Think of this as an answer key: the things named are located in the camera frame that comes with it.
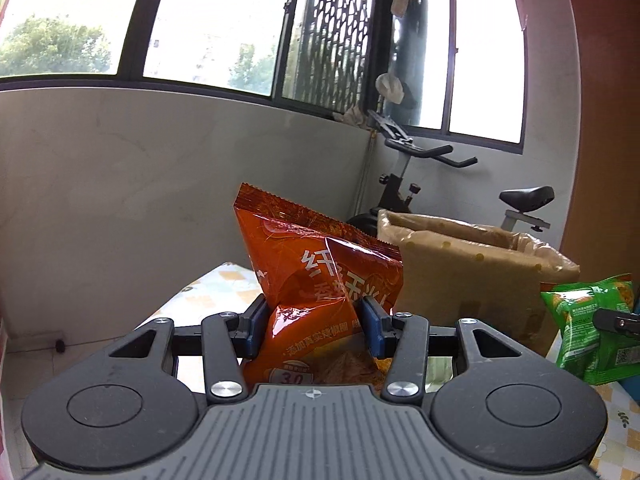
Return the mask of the green chip bag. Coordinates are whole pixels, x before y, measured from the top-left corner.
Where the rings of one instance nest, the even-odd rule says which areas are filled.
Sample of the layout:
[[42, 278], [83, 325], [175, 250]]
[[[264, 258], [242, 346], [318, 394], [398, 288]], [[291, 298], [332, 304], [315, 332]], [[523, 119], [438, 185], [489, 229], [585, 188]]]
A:
[[632, 281], [620, 274], [593, 283], [543, 284], [540, 296], [560, 331], [556, 365], [593, 386], [639, 374], [639, 339], [617, 330], [600, 330], [597, 311], [631, 314]]

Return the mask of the orange red chip bag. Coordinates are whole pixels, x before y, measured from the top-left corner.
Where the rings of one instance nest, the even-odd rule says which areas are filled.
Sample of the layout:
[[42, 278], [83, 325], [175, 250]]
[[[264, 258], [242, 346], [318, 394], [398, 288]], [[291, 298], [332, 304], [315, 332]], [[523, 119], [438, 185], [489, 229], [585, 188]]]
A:
[[371, 356], [355, 311], [363, 297], [393, 310], [404, 271], [399, 249], [347, 223], [244, 183], [233, 204], [269, 308], [247, 385], [370, 385], [390, 360]]

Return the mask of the floral checkered tablecloth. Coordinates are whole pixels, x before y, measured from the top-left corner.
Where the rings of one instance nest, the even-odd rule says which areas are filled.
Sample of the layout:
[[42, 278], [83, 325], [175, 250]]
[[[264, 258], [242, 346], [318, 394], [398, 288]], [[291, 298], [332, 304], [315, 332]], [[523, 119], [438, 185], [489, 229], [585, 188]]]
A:
[[176, 327], [200, 325], [212, 314], [244, 312], [261, 292], [253, 270], [223, 263], [184, 286], [139, 326], [156, 318], [171, 318]]

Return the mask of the cardboard box with plastic liner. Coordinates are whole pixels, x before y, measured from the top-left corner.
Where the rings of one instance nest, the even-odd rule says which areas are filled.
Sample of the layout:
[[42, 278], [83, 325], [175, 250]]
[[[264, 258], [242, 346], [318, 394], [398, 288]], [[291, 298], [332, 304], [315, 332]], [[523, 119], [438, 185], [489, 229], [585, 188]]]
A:
[[541, 286], [575, 283], [580, 275], [551, 245], [496, 226], [382, 209], [378, 239], [401, 253], [397, 311], [438, 326], [477, 318], [541, 356], [558, 332]]

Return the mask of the wooden wardrobe panel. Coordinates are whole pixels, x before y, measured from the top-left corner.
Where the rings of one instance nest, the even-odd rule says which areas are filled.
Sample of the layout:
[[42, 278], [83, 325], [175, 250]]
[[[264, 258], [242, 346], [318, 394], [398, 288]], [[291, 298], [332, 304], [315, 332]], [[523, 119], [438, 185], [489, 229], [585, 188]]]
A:
[[562, 252], [594, 282], [639, 275], [639, 0], [570, 0], [580, 136]]

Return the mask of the white bag on stick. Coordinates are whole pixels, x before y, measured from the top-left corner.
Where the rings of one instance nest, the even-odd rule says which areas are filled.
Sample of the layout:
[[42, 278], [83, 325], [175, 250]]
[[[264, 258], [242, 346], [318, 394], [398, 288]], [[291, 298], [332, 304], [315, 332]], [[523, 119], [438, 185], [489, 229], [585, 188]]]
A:
[[405, 90], [401, 80], [393, 73], [382, 73], [375, 79], [375, 89], [385, 101], [400, 104], [405, 99]]

